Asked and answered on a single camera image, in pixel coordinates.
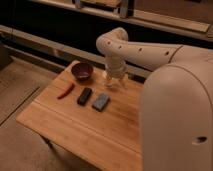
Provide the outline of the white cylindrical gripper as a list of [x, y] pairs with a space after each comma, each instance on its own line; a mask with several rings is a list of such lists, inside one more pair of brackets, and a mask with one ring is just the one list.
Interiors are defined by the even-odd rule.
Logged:
[[105, 69], [109, 77], [106, 77], [106, 87], [112, 87], [112, 78], [119, 79], [119, 83], [123, 88], [127, 88], [125, 82], [126, 62], [121, 57], [106, 57]]

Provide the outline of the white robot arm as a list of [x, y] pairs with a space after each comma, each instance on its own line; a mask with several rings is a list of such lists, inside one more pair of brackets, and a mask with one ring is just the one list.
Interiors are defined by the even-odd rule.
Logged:
[[213, 171], [213, 50], [131, 42], [121, 27], [96, 47], [108, 79], [127, 61], [151, 72], [139, 105], [143, 171]]

